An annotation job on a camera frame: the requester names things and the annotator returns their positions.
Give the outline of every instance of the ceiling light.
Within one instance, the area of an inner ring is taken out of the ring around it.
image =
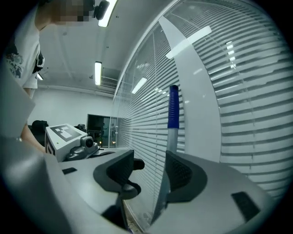
[[[101,85],[102,63],[95,62],[95,82],[96,85]]]
[[[41,76],[39,73],[37,74],[37,78],[38,78],[39,80],[43,80],[42,76]]]
[[[107,26],[108,26],[108,24],[109,24],[109,20],[110,20],[110,17],[111,17],[111,15],[112,15],[112,12],[113,12],[114,7],[115,7],[116,2],[117,2],[117,0],[107,0],[107,1],[108,1],[110,4],[109,4],[109,6],[108,6],[108,8],[107,8],[107,11],[106,11],[106,13],[105,13],[103,19],[101,19],[101,20],[99,21],[99,26],[100,26],[100,27],[107,27]]]
[[[146,83],[146,81],[147,81],[146,78],[141,78],[141,80],[137,83],[137,85],[132,90],[132,93],[136,94],[138,90]]]
[[[199,39],[205,37],[206,35],[210,34],[211,32],[212,32],[212,30],[211,30],[210,26],[206,26],[206,27],[198,30],[196,33],[192,34],[189,38],[183,40],[177,46],[175,46],[168,54],[166,54],[166,57],[168,59],[174,58],[176,55],[181,53],[181,51],[186,49],[189,45],[191,45],[194,42],[198,41]]]

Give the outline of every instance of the blue pen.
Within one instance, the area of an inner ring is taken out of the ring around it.
[[[169,111],[168,111],[168,138],[167,150],[177,152],[178,129],[179,129],[179,88],[177,85],[170,86]]]

